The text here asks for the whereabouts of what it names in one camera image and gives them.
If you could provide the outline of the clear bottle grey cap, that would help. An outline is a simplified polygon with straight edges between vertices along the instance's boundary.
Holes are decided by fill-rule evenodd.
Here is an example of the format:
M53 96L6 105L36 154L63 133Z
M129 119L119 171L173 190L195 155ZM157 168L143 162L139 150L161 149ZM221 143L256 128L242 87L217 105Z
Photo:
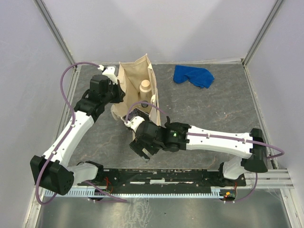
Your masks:
M150 161L150 158L148 156L143 156L142 159L146 163L148 163Z

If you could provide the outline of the clear square bottle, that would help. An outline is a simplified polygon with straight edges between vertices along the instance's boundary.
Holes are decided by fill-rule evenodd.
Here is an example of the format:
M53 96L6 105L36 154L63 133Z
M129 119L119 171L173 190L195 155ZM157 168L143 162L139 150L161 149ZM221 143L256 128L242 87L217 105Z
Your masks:
M143 112L149 114L152 110L152 107L148 104L148 101L143 100L139 104L139 109L142 110Z

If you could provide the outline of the cream round jar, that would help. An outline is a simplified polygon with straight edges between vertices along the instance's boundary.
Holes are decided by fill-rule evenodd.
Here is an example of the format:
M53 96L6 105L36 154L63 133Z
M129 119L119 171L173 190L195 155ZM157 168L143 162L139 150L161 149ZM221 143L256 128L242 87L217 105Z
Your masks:
M143 80L140 84L140 98L143 101L150 102L152 98L152 88L149 80Z

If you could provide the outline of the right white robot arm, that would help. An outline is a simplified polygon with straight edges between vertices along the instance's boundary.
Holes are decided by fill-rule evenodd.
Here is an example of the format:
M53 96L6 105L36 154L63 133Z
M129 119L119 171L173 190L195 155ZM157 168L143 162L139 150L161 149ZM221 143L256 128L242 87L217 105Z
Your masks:
M221 165L217 174L218 182L224 186L244 173L268 171L263 132L257 128L248 133L225 133L170 121L165 126L158 126L139 116L133 117L125 125L135 134L130 148L145 160L159 150L207 150L233 155L230 161Z

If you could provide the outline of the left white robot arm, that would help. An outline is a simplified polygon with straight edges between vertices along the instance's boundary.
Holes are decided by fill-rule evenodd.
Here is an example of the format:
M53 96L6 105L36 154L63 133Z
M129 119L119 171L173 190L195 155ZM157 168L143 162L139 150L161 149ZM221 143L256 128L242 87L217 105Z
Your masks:
M73 185L90 181L101 185L105 180L103 166L92 161L70 167L69 160L85 135L108 103L120 103L125 93L117 76L103 72L90 80L90 87L74 108L68 125L44 154L34 156L30 167L36 186L65 195Z

